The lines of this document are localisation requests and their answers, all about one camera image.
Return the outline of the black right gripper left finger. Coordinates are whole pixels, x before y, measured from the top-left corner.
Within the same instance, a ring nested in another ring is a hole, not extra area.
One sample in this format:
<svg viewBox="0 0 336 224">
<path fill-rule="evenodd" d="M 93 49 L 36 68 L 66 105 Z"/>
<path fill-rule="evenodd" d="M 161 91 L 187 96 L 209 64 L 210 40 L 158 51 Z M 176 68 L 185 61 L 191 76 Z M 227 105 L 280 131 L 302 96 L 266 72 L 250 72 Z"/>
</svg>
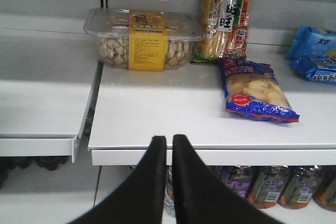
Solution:
<svg viewBox="0 0 336 224">
<path fill-rule="evenodd" d="M 166 138 L 154 136 L 129 177 L 71 223 L 161 223 L 165 183 Z"/>
</svg>

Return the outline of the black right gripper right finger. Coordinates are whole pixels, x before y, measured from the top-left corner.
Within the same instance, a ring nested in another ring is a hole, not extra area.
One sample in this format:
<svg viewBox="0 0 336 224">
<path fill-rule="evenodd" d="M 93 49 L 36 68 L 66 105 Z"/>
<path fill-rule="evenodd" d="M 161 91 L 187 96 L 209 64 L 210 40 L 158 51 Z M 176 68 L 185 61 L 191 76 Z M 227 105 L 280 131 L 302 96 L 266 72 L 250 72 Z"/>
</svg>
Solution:
<svg viewBox="0 0 336 224">
<path fill-rule="evenodd" d="M 182 134 L 173 137 L 172 178 L 177 223 L 279 223 L 226 187 Z"/>
</svg>

